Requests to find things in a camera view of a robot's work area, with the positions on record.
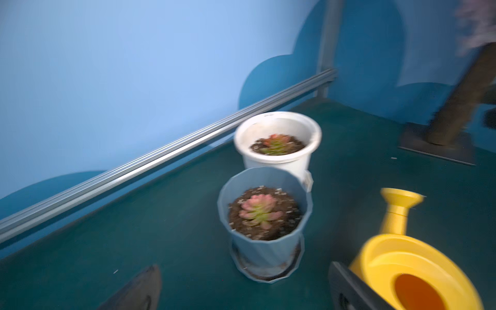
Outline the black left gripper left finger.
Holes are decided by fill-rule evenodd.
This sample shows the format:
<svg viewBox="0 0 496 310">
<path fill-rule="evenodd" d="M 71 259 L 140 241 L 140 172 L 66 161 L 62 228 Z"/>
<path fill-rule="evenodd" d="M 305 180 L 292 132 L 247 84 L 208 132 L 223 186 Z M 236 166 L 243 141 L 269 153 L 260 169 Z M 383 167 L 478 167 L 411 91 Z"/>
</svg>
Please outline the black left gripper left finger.
<svg viewBox="0 0 496 310">
<path fill-rule="evenodd" d="M 162 288 L 158 265 L 149 266 L 98 307 L 101 309 L 157 309 Z"/>
</svg>

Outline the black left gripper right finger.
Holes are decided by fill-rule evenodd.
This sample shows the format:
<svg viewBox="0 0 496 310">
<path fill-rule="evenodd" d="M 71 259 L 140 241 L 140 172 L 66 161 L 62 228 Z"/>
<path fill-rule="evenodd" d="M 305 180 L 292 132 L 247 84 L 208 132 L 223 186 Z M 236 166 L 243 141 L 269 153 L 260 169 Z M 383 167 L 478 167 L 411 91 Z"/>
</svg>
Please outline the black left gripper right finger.
<svg viewBox="0 0 496 310">
<path fill-rule="evenodd" d="M 332 262 L 328 273 L 334 309 L 395 310 L 341 262 Z"/>
</svg>

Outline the yellow watering can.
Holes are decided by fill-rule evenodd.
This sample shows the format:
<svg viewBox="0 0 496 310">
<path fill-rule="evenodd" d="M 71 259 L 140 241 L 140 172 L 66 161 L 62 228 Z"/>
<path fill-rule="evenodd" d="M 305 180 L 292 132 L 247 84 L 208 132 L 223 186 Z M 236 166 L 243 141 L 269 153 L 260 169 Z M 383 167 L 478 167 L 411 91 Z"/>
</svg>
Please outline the yellow watering can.
<svg viewBox="0 0 496 310">
<path fill-rule="evenodd" d="M 381 230 L 361 248 L 350 270 L 395 309 L 483 309 L 470 279 L 431 245 L 407 236 L 409 210 L 424 197 L 383 188 Z"/>
</svg>

